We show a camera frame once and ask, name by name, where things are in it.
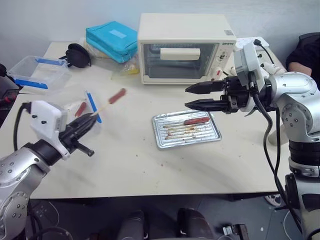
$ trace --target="black cable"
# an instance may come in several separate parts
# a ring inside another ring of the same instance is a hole
[[[18,143],[17,143],[17,135],[18,135],[18,126],[21,118],[22,111],[26,109],[28,113],[31,112],[31,102],[24,102],[20,106],[18,113],[16,114],[15,117],[15,123],[14,123],[14,128],[13,128],[13,149],[14,151],[18,150]]]
[[[306,238],[306,240],[312,240],[312,237],[316,234],[320,233],[320,228],[316,229],[316,230],[313,230],[309,236]]]
[[[37,215],[35,215],[33,212],[32,212],[32,214],[30,215],[30,217],[35,220],[36,224],[38,225],[39,231],[42,231],[42,230],[43,230],[43,227],[42,227],[42,223],[41,223],[39,217],[38,217]],[[43,236],[40,235],[38,239],[39,239],[39,240],[42,240],[42,239],[43,239]]]
[[[278,179],[278,169],[280,165],[281,156],[281,143],[280,143],[280,111],[277,107],[275,110],[275,131],[276,131],[276,163],[274,168],[274,181],[279,181]]]
[[[15,117],[15,123],[14,123],[14,128],[13,128],[13,148],[14,148],[14,151],[18,150],[18,143],[17,143],[18,126],[19,126],[22,111],[24,109],[25,109],[25,106],[21,105],[18,110],[18,113],[16,114],[16,117]]]
[[[28,214],[29,214],[29,216],[30,216],[32,233],[33,233],[33,234],[36,234],[36,232],[37,232],[36,222],[35,222],[35,219],[33,218],[32,214],[31,214],[31,211],[32,211],[31,205],[28,204],[28,205],[26,206],[26,208],[27,208]]]
[[[272,58],[271,58],[269,52],[267,51],[267,49],[266,49],[264,46],[262,46],[260,40],[255,39],[255,40],[253,41],[253,44],[256,45],[256,46],[261,47],[261,48],[266,52],[266,54],[268,55],[268,57],[270,58],[271,63],[272,63],[272,64],[275,64],[275,62],[272,60]]]
[[[259,46],[266,52],[266,54],[267,54],[268,57],[270,58],[271,63],[272,63],[272,64],[275,64],[275,62],[272,60],[272,58],[271,58],[269,52],[267,51],[267,49],[266,49],[264,46],[262,46],[261,44],[260,44]]]
[[[27,205],[27,213],[28,213],[28,215],[30,217],[30,221],[31,221],[32,234],[35,235],[37,233],[36,224],[38,225],[39,231],[41,231],[43,229],[43,226],[42,226],[41,221],[38,218],[38,216],[34,214],[34,211],[33,211],[33,208],[32,208],[32,205],[30,202]],[[42,235],[39,236],[38,239],[42,240],[43,239]]]
[[[253,72],[249,72],[248,74],[248,80],[249,80],[249,87],[251,88],[251,96],[254,100],[254,103],[256,105],[256,107],[260,110],[260,112],[262,113],[262,115],[265,117],[265,119],[267,120],[268,122],[268,126],[267,126],[267,129],[265,130],[265,133],[264,133],[264,136],[263,136],[263,150],[264,150],[264,154],[266,156],[266,159],[267,159],[267,162],[273,172],[273,175],[274,175],[274,181],[275,181],[275,185],[283,199],[283,201],[285,202],[285,204],[287,205],[292,217],[293,217],[293,220],[297,226],[297,228],[299,229],[299,231],[302,233],[302,229],[301,229],[301,226],[300,226],[300,220],[299,220],[299,217],[297,216],[296,212],[294,211],[294,209],[288,204],[288,201],[287,201],[287,198],[286,198],[286,194],[285,194],[285,190],[278,178],[278,176],[276,175],[276,171],[274,169],[274,166],[270,160],[270,156],[269,156],[269,153],[268,153],[268,148],[267,148],[267,139],[268,139],[268,135],[271,131],[271,128],[272,128],[272,125],[273,125],[273,121],[271,119],[271,117],[269,116],[269,114],[267,113],[265,107],[262,105],[260,99],[259,99],[259,96],[258,96],[258,88],[256,87],[255,83],[253,82],[253,77],[254,77],[254,73]],[[280,129],[280,114],[279,114],[279,120],[277,121],[277,124],[279,124],[279,129]],[[277,131],[277,163],[280,162],[280,132]]]
[[[29,240],[36,240],[37,237],[43,236],[46,233],[57,233],[57,234],[62,234],[64,235],[68,240],[73,240],[73,237],[71,236],[70,232],[67,230],[57,227],[57,226],[51,226],[48,228],[45,228],[41,231],[39,231],[37,234],[33,235],[32,237],[29,238]]]

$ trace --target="sausage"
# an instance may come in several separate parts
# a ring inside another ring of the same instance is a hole
[[[191,125],[191,124],[204,124],[210,121],[210,117],[198,117],[193,119],[188,119],[183,122],[184,125]]]
[[[84,110],[86,109],[87,104],[84,101],[83,103],[81,103],[79,109],[76,111],[76,113],[74,114],[75,117],[80,117],[80,115],[84,112]]]
[[[123,97],[125,94],[126,89],[121,88],[121,90],[117,94],[109,98],[109,104],[114,104],[116,101],[118,101],[119,98]]]

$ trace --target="oven door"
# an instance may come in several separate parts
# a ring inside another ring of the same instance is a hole
[[[152,79],[201,79],[208,74],[217,43],[143,44],[144,75]]]

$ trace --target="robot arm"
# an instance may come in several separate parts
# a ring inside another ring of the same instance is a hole
[[[289,166],[286,176],[288,204],[299,209],[306,239],[320,239],[320,91],[306,74],[287,72],[263,79],[253,43],[234,54],[237,76],[222,81],[194,84],[186,92],[208,94],[224,91],[220,100],[200,99],[185,106],[200,111],[238,110],[253,113],[257,106],[253,91],[267,112],[279,109],[289,139]]]
[[[94,154],[78,139],[93,127],[97,115],[87,113],[66,125],[64,112],[45,101],[32,102],[30,113],[31,127],[41,140],[0,161],[0,240],[11,240],[23,231],[29,198],[50,166],[76,149]]]

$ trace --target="baking tray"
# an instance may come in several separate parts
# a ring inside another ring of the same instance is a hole
[[[210,121],[184,125],[188,119],[209,117]],[[221,140],[221,134],[210,112],[187,110],[160,114],[152,118],[156,143],[159,148],[170,148]]]

